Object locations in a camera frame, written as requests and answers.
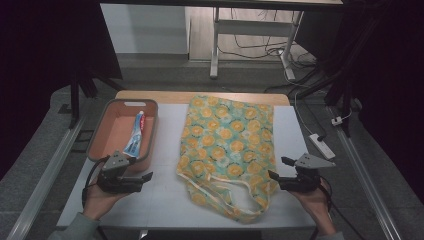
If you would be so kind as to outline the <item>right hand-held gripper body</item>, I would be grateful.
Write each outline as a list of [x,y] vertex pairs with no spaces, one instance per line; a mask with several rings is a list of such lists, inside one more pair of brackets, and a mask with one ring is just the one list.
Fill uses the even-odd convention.
[[281,190],[300,193],[314,191],[321,184],[319,169],[336,166],[333,162],[309,153],[304,153],[295,161],[295,165],[292,167],[296,170],[296,176],[280,177],[279,185]]

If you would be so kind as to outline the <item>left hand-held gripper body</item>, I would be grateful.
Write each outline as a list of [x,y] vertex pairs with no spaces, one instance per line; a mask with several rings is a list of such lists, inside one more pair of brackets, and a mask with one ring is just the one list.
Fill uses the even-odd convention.
[[116,150],[101,167],[97,185],[102,191],[111,194],[140,192],[144,184],[142,178],[124,176],[129,166],[128,158]]

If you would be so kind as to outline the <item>yellow floral cloth tote bag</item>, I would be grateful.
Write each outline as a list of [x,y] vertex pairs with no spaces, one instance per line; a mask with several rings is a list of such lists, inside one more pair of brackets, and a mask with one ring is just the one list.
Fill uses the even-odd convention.
[[192,202],[234,221],[250,223],[268,210],[277,188],[274,107],[214,96],[194,96],[180,140],[176,173]]

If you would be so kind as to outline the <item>person's left hand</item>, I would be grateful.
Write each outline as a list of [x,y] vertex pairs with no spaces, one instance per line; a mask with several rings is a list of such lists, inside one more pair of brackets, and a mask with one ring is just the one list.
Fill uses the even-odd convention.
[[111,194],[101,190],[97,184],[88,187],[82,214],[91,220],[100,220],[126,194]]

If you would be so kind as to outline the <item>person's right hand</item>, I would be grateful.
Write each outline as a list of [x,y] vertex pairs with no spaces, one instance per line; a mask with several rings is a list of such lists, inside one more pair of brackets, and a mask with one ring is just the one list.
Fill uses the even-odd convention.
[[290,194],[300,202],[304,210],[311,216],[320,236],[330,236],[337,233],[328,213],[327,197],[320,188],[308,193],[290,191]]

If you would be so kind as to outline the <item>white table mat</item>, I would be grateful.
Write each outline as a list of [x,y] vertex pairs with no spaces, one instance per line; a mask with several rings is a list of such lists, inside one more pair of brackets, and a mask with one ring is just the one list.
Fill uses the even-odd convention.
[[[149,230],[262,230],[314,226],[299,202],[288,192],[279,190],[279,187],[271,196],[269,209],[249,224],[236,222],[195,205],[190,200],[185,182],[176,173],[187,109],[188,104],[159,104],[151,165],[148,170],[138,174],[142,176],[153,172],[153,177],[143,185],[140,193],[133,193],[116,203],[101,218],[102,226]],[[293,107],[274,107],[273,133],[277,173],[280,176],[295,176],[296,171],[280,160],[282,156],[297,159],[308,151]],[[57,222],[58,227],[68,226],[76,213],[82,210],[81,191],[93,165],[91,160],[85,161]]]

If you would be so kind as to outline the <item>white and blue toothpaste tube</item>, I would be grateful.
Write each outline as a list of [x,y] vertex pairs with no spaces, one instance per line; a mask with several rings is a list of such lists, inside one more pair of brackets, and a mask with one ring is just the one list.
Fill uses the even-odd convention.
[[123,153],[138,158],[140,154],[141,141],[143,138],[143,130],[145,123],[145,113],[140,111],[135,118],[131,136],[126,146],[123,149]]

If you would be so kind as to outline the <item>orange plastic basket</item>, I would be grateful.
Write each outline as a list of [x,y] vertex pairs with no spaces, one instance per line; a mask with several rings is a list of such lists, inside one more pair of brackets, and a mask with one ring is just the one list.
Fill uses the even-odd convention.
[[105,107],[94,131],[89,147],[88,158],[95,162],[115,150],[122,152],[131,138],[136,115],[145,114],[144,128],[141,131],[141,146],[136,162],[129,171],[142,172],[151,164],[155,131],[158,123],[158,104],[152,99],[114,99]]

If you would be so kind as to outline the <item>white power strip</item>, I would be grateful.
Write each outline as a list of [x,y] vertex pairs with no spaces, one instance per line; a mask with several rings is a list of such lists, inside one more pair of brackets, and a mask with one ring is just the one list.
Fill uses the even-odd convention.
[[323,137],[318,134],[311,134],[309,140],[319,150],[319,152],[327,159],[333,159],[335,157],[334,152],[324,142]]

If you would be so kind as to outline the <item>black metal stand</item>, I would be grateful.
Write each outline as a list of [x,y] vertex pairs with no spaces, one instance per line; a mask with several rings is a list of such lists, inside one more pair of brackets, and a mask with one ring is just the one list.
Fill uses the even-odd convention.
[[100,80],[116,91],[124,90],[123,86],[93,69],[88,67],[75,67],[70,71],[69,74],[71,95],[71,120],[69,124],[70,129],[73,129],[80,119],[79,90],[82,90],[84,95],[88,98],[96,97],[98,90],[94,84],[95,79]]
[[328,77],[311,88],[304,90],[296,95],[296,99],[303,99],[318,90],[322,90],[324,87],[330,85],[324,102],[327,106],[335,106],[339,100],[342,100],[342,118],[343,121],[340,124],[343,132],[347,137],[350,136],[349,131],[349,117],[351,114],[351,99],[352,99],[352,70],[355,64],[354,60],[347,60],[340,69],[332,76]]

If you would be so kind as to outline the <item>dark curtain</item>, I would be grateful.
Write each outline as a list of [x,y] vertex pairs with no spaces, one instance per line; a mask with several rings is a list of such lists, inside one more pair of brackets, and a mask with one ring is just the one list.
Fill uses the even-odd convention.
[[0,179],[79,76],[122,77],[101,0],[0,0]]
[[305,12],[296,41],[332,76],[354,60],[359,119],[424,203],[424,0],[344,0]]

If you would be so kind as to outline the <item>aluminium rail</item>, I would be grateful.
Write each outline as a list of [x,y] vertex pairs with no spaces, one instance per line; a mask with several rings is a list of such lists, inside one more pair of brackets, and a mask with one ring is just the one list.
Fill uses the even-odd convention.
[[338,173],[331,180],[337,208],[347,220],[344,227],[355,240],[402,240],[401,233],[383,200],[366,155],[354,144],[353,131],[347,135],[341,126],[329,125],[329,142],[335,152]]
[[6,240],[25,240],[86,118],[81,115],[74,127],[66,131]]

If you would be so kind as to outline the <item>white metal desk frame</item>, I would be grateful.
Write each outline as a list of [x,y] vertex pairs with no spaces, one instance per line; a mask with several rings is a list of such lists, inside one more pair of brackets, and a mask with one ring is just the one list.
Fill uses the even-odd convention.
[[246,36],[270,36],[286,37],[287,45],[279,50],[279,58],[283,64],[284,72],[288,80],[294,80],[295,75],[289,62],[289,54],[300,26],[303,11],[295,11],[293,20],[288,22],[264,22],[249,20],[226,20],[220,18],[220,9],[213,10],[213,46],[210,65],[210,78],[218,77],[218,40],[219,35],[246,35]]

